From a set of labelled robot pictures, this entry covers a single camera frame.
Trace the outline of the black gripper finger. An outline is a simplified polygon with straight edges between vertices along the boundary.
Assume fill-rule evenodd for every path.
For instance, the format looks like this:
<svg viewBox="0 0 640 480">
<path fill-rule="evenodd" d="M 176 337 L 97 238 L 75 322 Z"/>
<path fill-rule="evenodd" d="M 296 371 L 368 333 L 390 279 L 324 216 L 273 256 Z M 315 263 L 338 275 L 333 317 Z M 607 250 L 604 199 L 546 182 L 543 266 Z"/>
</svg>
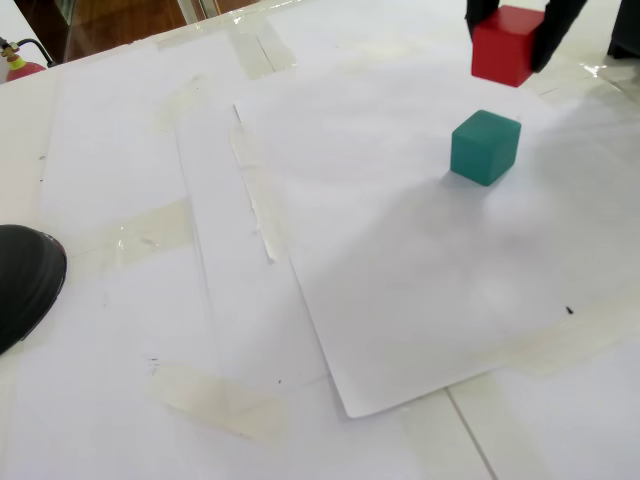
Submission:
<svg viewBox="0 0 640 480">
<path fill-rule="evenodd" d="M 540 73 L 549 63 L 586 3 L 586 0 L 550 0 L 546 4 L 543 21 L 533 38 L 531 70 L 534 73 Z"/>
<path fill-rule="evenodd" d="M 474 29 L 482 21 L 490 17 L 498 8 L 499 0 L 467 0 L 465 21 L 470 37 L 473 37 Z"/>
</svg>

